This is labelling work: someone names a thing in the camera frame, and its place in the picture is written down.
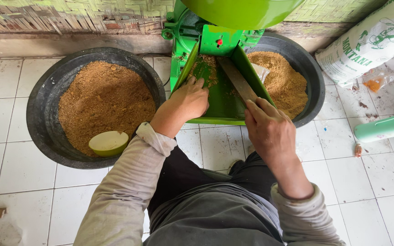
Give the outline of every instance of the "shirt cuff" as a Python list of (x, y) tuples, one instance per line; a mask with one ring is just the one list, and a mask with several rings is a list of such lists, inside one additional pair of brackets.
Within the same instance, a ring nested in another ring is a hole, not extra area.
[(271, 187), (271, 198), (276, 203), (278, 209), (282, 209), (288, 214), (296, 215), (305, 213), (307, 210), (314, 210), (315, 208), (324, 204), (325, 197), (316, 184), (311, 184), (314, 187), (314, 194), (308, 199), (290, 200), (283, 197), (277, 189), (277, 183), (273, 184)]
[(176, 140), (155, 132), (148, 122), (142, 123), (136, 134), (165, 157), (177, 146)]

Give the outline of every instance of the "flat metal scraper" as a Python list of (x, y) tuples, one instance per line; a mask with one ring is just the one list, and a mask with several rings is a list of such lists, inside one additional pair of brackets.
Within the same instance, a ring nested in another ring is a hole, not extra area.
[(233, 87), (235, 87), (244, 105), (246, 104), (246, 100), (251, 100), (255, 103), (258, 96), (252, 90), (243, 75), (238, 71), (232, 60), (225, 56), (217, 56), (216, 59), (224, 73), (226, 73), (227, 77), (232, 82)]

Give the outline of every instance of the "mint green plastic bottle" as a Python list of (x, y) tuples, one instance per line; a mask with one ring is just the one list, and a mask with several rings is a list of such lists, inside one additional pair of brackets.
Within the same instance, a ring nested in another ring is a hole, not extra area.
[(394, 116), (355, 126), (354, 133), (364, 143), (394, 137)]

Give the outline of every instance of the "woven bamboo wall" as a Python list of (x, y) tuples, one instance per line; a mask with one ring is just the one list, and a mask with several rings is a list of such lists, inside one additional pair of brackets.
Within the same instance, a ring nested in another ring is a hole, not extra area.
[[(160, 34), (175, 0), (0, 0), (1, 32)], [(385, 0), (306, 0), (286, 21), (358, 22)]]

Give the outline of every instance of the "green grinding machine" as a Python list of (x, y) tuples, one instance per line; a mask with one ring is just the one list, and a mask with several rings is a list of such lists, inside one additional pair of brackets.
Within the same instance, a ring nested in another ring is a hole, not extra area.
[(304, 0), (176, 0), (162, 37), (173, 40), (171, 93), (191, 70), (209, 85), (209, 109), (188, 123), (244, 125), (245, 106), (222, 69), (197, 62), (198, 55), (227, 56), (257, 96), (274, 105), (243, 47), (255, 46), (264, 29), (281, 22)]

